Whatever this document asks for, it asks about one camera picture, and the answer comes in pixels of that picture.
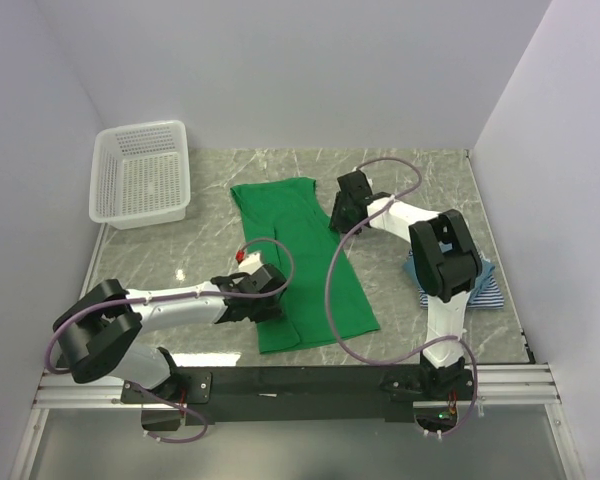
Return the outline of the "teal tank top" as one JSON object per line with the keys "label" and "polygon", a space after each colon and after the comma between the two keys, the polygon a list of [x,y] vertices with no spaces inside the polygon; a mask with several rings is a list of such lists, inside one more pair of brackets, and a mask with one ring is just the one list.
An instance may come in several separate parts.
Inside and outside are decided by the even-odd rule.
{"label": "teal tank top", "polygon": [[[494,276],[495,265],[490,261],[486,260],[482,254],[480,254],[481,262],[482,262],[482,272],[476,278],[474,289],[472,290],[473,296],[479,295],[492,295],[496,294],[500,291],[500,288],[497,284],[497,281]],[[424,289],[422,288],[420,281],[417,278],[415,271],[415,264],[413,261],[413,252],[409,251],[407,260],[403,264],[403,270],[409,276],[409,278],[415,283],[418,290],[423,293]]]}

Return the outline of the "blue white striped tank top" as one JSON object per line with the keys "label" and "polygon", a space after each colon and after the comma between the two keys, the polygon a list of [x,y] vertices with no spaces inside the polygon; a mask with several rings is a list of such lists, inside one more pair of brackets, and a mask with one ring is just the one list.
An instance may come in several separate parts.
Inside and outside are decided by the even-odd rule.
{"label": "blue white striped tank top", "polygon": [[[424,291],[419,293],[419,303],[423,309],[428,308],[428,296]],[[504,295],[501,289],[498,293],[492,295],[469,296],[468,307],[472,309],[501,309],[504,307]]]}

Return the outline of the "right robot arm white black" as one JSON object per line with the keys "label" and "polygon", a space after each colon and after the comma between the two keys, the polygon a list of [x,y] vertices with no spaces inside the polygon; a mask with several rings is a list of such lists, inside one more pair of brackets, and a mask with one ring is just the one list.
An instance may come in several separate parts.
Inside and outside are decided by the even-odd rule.
{"label": "right robot arm white black", "polygon": [[427,295],[426,341],[420,353],[418,393],[427,399],[475,394],[462,343],[470,294],[482,273],[481,258],[462,214],[409,205],[375,193],[360,170],[337,179],[329,228],[348,240],[364,226],[390,233],[411,249],[417,280]]}

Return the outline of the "green tank top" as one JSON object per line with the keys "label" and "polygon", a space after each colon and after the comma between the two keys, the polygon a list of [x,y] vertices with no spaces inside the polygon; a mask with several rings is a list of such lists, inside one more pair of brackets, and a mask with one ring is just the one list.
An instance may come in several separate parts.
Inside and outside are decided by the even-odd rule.
{"label": "green tank top", "polygon": [[[329,229],[329,217],[316,197],[316,180],[307,177],[242,184],[231,188],[240,211],[246,241],[272,238],[294,259],[295,275],[280,305],[284,315],[257,325],[261,354],[303,350],[336,343],[325,314],[324,293],[329,265],[340,236]],[[276,244],[258,242],[266,262],[290,273],[286,253]],[[362,285],[344,253],[331,282],[331,312],[343,339],[380,330]]]}

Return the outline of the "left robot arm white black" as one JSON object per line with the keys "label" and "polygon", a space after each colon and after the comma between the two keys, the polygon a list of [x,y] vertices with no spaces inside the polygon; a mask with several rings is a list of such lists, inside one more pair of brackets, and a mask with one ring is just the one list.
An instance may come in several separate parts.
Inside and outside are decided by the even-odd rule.
{"label": "left robot arm white black", "polygon": [[60,348],[65,370],[76,383],[113,376],[166,402],[185,391],[183,374],[167,349],[141,344],[139,336],[194,324],[278,319],[288,284],[288,277],[270,263],[193,287],[154,292],[105,280],[54,322],[51,343]]}

